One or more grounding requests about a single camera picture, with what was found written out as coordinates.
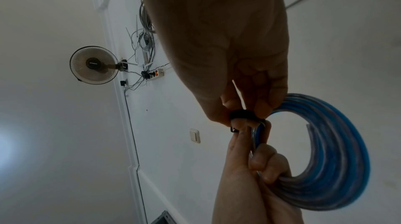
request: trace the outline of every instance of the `white wall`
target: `white wall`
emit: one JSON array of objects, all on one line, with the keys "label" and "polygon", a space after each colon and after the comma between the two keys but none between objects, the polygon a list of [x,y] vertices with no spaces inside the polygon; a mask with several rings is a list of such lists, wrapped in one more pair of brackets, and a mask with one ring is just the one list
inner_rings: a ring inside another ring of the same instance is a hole
[{"label": "white wall", "polygon": [[[369,185],[354,204],[304,211],[306,223],[401,222],[400,1],[305,0],[288,11],[289,91],[326,100],[347,115],[372,165]],[[132,55],[125,27],[135,29],[139,4],[110,1],[110,37],[119,56]],[[160,47],[155,63],[166,63]],[[231,133],[207,120],[172,69],[128,93],[148,220],[167,209],[178,223],[210,223]],[[310,154],[305,122],[292,114],[270,120],[270,144],[287,156],[294,174],[302,172]],[[190,141],[190,128],[200,131],[201,144]]]},{"label": "white wall", "polygon": [[114,83],[69,68],[105,45],[92,1],[0,1],[0,223],[140,223]]}]

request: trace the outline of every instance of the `person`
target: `person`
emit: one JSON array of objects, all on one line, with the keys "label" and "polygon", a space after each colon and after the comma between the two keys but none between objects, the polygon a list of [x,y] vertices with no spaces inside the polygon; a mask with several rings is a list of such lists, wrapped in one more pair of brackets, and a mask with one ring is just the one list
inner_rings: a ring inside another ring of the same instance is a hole
[{"label": "person", "polygon": [[248,159],[250,128],[231,111],[265,119],[287,95],[288,27],[283,0],[144,0],[166,55],[206,116],[239,130],[229,144],[214,224],[302,223],[301,211],[266,186],[289,176],[286,158],[266,144]]}]

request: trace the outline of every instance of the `blue cable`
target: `blue cable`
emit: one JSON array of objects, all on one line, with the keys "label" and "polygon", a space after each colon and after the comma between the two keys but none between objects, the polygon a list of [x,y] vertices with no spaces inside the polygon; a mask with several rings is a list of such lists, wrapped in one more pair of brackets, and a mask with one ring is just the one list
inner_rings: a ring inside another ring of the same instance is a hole
[{"label": "blue cable", "polygon": [[[365,189],[370,173],[368,151],[355,126],[330,104],[304,94],[288,94],[272,114],[287,111],[304,118],[311,157],[302,174],[280,177],[269,188],[293,206],[314,211],[345,207]],[[252,130],[254,149],[265,124]]]}]

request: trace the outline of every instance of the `white light switch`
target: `white light switch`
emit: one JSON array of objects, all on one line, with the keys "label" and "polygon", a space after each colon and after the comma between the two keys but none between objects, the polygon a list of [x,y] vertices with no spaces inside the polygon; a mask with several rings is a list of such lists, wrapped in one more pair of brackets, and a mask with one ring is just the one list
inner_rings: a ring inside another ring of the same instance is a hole
[{"label": "white light switch", "polygon": [[200,143],[201,142],[201,138],[199,137],[199,131],[195,130],[195,129],[190,129],[189,130],[189,136],[191,137],[191,141],[195,142],[195,143]]}]

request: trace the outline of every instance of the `wall-mounted fan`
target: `wall-mounted fan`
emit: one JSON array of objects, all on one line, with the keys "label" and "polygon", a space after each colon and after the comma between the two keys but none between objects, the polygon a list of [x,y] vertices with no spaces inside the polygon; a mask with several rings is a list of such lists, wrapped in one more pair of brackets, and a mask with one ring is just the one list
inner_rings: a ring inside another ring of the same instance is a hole
[{"label": "wall-mounted fan", "polygon": [[70,69],[82,82],[100,85],[115,78],[118,71],[128,69],[126,60],[118,61],[109,50],[98,46],[80,48],[70,59]]}]

